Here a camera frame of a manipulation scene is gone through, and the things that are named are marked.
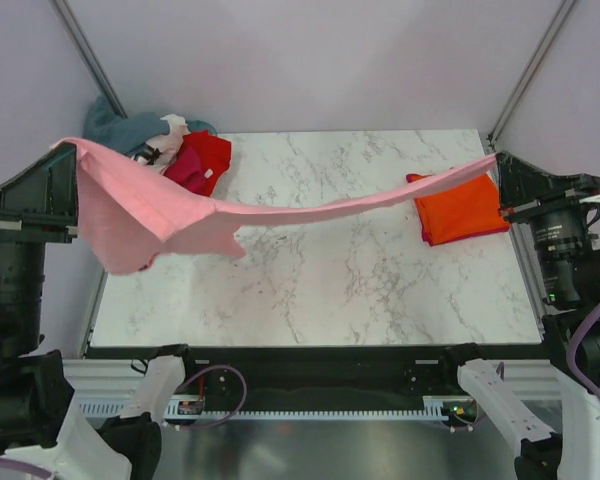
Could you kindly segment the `pink t-shirt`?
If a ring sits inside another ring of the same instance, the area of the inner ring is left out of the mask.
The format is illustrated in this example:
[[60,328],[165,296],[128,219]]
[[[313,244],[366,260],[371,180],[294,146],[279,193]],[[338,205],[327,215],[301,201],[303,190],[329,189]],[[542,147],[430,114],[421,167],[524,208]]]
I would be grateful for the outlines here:
[[488,155],[389,191],[287,208],[200,196],[103,145],[65,141],[76,149],[78,234],[111,275],[138,272],[162,254],[242,258],[235,234],[244,226],[304,225],[388,208],[457,187],[496,165]]

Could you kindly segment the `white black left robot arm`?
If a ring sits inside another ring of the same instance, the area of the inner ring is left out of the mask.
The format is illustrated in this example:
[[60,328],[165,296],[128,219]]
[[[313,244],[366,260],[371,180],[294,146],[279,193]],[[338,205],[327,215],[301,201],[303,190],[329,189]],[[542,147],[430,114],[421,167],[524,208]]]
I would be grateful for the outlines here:
[[63,141],[0,185],[0,468],[41,479],[150,479],[165,410],[199,369],[183,344],[145,362],[129,404],[99,428],[85,418],[62,354],[40,353],[45,254],[76,237],[78,148]]

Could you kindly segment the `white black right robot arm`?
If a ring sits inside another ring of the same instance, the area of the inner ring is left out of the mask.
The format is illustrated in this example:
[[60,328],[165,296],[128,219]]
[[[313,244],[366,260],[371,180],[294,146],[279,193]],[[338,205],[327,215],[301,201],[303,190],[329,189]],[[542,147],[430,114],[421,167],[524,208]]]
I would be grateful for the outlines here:
[[514,455],[519,479],[600,479],[600,177],[556,175],[508,152],[496,155],[500,211],[529,226],[555,314],[542,318],[542,344],[561,393],[562,430],[542,422],[505,384],[475,344],[446,350],[438,381],[466,392]]

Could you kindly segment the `teal blue t-shirt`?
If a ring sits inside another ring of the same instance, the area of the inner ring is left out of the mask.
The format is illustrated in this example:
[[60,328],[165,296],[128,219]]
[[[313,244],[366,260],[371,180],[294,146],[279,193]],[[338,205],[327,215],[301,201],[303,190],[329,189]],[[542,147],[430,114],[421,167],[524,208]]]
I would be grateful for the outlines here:
[[116,113],[104,96],[99,96],[87,111],[83,137],[118,153],[132,155],[142,150],[151,138],[169,135],[180,126],[185,126],[191,133],[217,133],[207,122],[189,120],[176,114],[160,117],[156,113],[144,112],[126,118]]

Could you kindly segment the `white t-shirt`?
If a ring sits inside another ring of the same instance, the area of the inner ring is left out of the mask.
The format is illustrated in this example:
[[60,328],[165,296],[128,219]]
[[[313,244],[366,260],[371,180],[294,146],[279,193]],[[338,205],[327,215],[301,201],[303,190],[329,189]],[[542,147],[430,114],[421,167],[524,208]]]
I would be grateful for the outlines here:
[[164,174],[176,160],[183,144],[183,137],[190,131],[186,120],[176,114],[165,115],[161,117],[161,120],[167,122],[169,132],[148,139],[144,146],[132,156],[132,159],[159,174]]

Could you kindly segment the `crimson t-shirt in pile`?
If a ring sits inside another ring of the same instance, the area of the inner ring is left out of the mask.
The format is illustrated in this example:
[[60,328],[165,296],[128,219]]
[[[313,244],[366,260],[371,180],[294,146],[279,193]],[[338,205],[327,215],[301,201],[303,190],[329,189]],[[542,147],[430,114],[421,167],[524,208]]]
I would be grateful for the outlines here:
[[186,190],[200,194],[206,185],[205,168],[197,152],[184,146],[173,163],[165,170],[164,176]]

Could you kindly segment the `red t-shirt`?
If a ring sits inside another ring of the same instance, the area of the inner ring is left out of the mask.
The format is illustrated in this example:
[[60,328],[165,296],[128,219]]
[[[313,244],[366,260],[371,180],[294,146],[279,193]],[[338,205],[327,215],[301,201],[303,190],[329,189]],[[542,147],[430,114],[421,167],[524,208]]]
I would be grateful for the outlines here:
[[183,137],[183,146],[197,155],[198,166],[187,178],[187,188],[202,196],[209,197],[220,177],[231,165],[232,144],[208,130],[190,133]]

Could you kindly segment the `right aluminium table rail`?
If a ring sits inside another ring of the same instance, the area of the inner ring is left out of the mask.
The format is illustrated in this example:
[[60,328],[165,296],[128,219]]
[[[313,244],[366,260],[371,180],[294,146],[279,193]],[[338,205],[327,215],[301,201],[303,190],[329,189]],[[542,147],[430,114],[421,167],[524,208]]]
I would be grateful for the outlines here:
[[547,308],[542,301],[544,290],[530,228],[510,224],[507,238],[507,259],[511,261],[501,262],[505,272],[495,282],[499,293],[492,303],[496,319],[503,321],[506,329],[503,343],[540,344],[545,333],[542,316]]

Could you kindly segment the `aluminium table rail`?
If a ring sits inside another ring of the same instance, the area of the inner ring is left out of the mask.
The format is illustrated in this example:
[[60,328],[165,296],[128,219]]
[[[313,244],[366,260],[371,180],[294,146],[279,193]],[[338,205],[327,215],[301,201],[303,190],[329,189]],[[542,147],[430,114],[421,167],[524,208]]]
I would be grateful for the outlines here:
[[89,348],[94,325],[97,321],[102,295],[106,286],[107,277],[108,274],[103,269],[100,269],[95,276],[95,283],[91,293],[89,294],[86,310],[80,323],[78,338],[79,342],[77,348],[77,355],[79,358],[83,358]]
[[510,224],[507,238],[507,259],[511,261],[501,262],[505,272],[495,282],[499,293],[492,303],[496,319],[503,321],[506,329],[503,343],[540,344],[545,333],[542,316],[547,308],[542,301],[544,290],[530,228]]

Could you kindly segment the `left aluminium table rail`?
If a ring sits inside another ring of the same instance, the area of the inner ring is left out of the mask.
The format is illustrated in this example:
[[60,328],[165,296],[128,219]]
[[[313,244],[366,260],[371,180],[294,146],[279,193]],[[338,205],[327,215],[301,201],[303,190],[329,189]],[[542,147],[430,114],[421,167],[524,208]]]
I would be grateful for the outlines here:
[[95,283],[91,293],[89,294],[86,310],[80,323],[78,338],[79,342],[77,348],[77,355],[79,358],[83,358],[89,348],[94,325],[97,321],[102,295],[106,286],[107,277],[108,274],[103,269],[100,269],[95,276]]

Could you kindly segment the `left aluminium frame post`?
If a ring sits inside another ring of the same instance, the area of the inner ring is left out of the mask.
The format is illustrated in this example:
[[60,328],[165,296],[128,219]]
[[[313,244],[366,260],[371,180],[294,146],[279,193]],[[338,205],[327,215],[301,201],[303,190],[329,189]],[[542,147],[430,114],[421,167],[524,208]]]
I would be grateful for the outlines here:
[[66,0],[50,0],[49,4],[98,87],[101,95],[106,98],[116,114],[126,117],[126,109],[120,101],[119,96],[69,2]]

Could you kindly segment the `aluminium frame post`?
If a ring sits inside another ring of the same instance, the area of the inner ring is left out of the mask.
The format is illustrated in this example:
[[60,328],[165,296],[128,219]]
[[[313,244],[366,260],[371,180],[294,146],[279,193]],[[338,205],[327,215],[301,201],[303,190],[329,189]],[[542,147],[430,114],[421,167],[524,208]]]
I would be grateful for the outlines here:
[[578,0],[562,0],[559,2],[558,7],[544,28],[531,56],[523,67],[511,93],[498,114],[493,127],[488,132],[480,134],[480,139],[486,151],[492,152],[496,150],[497,141],[524,99],[532,82],[541,71],[543,64],[549,57],[551,50],[579,4],[580,1]]
[[49,4],[98,87],[101,95],[106,98],[116,114],[126,117],[126,109],[120,101],[119,96],[69,2],[66,0],[50,0]]

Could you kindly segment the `right aluminium frame post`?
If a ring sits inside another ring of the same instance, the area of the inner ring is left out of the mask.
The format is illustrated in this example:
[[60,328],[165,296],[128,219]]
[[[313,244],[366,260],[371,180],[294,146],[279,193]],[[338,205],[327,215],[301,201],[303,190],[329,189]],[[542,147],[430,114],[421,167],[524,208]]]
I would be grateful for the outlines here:
[[580,1],[578,0],[562,0],[559,2],[558,7],[544,28],[531,56],[523,67],[511,93],[498,114],[493,127],[488,132],[480,134],[480,139],[486,151],[492,152],[496,150],[497,141],[524,99],[532,82],[541,71],[543,64],[549,57],[551,50],[579,4]]

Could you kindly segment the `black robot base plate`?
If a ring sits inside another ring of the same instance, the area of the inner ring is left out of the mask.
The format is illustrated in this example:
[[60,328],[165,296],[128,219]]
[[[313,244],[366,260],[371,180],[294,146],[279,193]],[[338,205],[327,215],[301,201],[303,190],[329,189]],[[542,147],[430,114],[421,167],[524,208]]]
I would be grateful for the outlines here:
[[443,364],[443,345],[344,347],[192,347],[189,375],[230,365],[188,388],[206,411],[336,412],[411,410],[427,396],[461,395]]

